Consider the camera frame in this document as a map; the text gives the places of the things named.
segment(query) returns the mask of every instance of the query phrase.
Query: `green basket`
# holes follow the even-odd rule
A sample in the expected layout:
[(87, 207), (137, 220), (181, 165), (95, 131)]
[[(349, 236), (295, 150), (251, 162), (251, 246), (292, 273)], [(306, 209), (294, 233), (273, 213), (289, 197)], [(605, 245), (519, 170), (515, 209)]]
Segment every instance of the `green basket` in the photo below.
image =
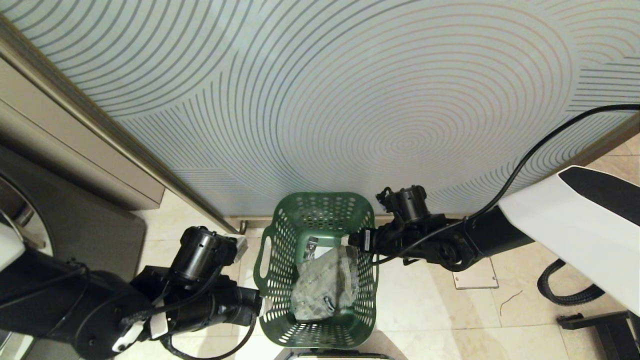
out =
[[(355, 193), (294, 193), (280, 201), (273, 222), (262, 234), (253, 268), (260, 295), (273, 301), (273, 308), (260, 318), (262, 330), (271, 341), (292, 348), (349, 349), (371, 335), (376, 322), (378, 270), (374, 278), (369, 254), (358, 257), (360, 291), (351, 309), (333, 318), (305, 323), (297, 322), (290, 310), (291, 291), (298, 279), (296, 264), (303, 261), (309, 236), (319, 238), (318, 246), (335, 247), (345, 234), (363, 227), (374, 227), (373, 209), (367, 199)], [(268, 273), (262, 277), (260, 266), (268, 238)]]

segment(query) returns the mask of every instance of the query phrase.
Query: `curved line pattern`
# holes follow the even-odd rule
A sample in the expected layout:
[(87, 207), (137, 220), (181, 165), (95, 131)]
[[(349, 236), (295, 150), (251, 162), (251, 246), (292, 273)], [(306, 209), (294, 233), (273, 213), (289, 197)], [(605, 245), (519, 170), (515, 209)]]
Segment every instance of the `curved line pattern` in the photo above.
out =
[[(81, 90), (226, 215), (422, 184), (480, 208), (580, 111), (640, 101), (640, 8), (602, 1), (0, 0)], [(595, 115), (514, 182), (623, 122)]]

